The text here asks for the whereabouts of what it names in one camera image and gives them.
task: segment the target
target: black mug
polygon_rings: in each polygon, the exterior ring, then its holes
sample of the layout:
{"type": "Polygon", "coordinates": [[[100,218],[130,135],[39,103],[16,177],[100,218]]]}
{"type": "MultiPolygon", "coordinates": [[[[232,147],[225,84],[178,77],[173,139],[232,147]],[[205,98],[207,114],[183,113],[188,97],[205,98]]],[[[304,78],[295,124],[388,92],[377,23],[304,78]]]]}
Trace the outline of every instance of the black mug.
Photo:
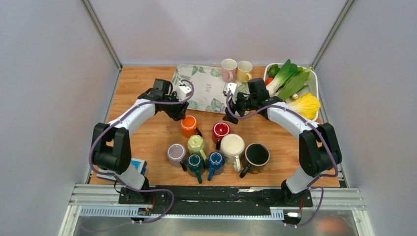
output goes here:
{"type": "Polygon", "coordinates": [[[268,148],[262,144],[250,144],[246,147],[245,156],[242,159],[244,166],[239,177],[243,178],[247,173],[257,174],[262,171],[269,161],[268,148]]]}

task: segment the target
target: yellow cabbage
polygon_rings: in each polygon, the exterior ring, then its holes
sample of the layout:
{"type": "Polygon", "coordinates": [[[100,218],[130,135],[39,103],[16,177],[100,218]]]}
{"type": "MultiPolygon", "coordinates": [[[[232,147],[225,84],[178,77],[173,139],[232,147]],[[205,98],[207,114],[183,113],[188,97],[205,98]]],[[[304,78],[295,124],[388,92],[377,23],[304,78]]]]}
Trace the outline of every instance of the yellow cabbage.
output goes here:
{"type": "Polygon", "coordinates": [[[311,93],[304,94],[293,102],[287,103],[288,107],[307,119],[314,119],[321,104],[311,93]]]}

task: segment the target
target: gray mug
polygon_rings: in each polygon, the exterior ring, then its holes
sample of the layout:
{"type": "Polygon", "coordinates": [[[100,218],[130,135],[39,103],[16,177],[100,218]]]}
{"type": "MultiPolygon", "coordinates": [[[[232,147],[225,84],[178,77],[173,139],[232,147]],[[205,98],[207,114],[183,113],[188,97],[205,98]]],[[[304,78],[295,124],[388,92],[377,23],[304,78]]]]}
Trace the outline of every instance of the gray mug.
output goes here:
{"type": "Polygon", "coordinates": [[[167,157],[173,167],[182,167],[182,170],[187,171],[185,163],[185,147],[181,144],[172,144],[167,151],[167,157]]]}

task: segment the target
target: white mug handle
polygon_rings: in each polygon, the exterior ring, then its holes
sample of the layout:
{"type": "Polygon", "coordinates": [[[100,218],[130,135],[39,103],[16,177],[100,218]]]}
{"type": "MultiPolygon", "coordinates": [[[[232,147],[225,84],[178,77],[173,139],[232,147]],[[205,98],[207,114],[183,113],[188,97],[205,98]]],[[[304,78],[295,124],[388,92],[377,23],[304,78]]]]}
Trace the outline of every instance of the white mug handle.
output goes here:
{"type": "Polygon", "coordinates": [[[236,172],[240,172],[241,166],[240,166],[240,158],[239,156],[235,156],[235,161],[233,162],[233,167],[235,168],[236,172]]]}

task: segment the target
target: red mug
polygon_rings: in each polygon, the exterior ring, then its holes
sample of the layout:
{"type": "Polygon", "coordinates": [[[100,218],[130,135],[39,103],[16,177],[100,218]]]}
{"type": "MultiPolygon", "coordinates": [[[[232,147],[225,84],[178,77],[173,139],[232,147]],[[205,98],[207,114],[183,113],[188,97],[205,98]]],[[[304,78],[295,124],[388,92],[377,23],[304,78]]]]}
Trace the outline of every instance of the red mug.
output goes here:
{"type": "Polygon", "coordinates": [[[230,126],[224,122],[216,123],[213,126],[211,139],[216,144],[216,150],[220,149],[220,143],[224,136],[230,134],[230,126]]]}

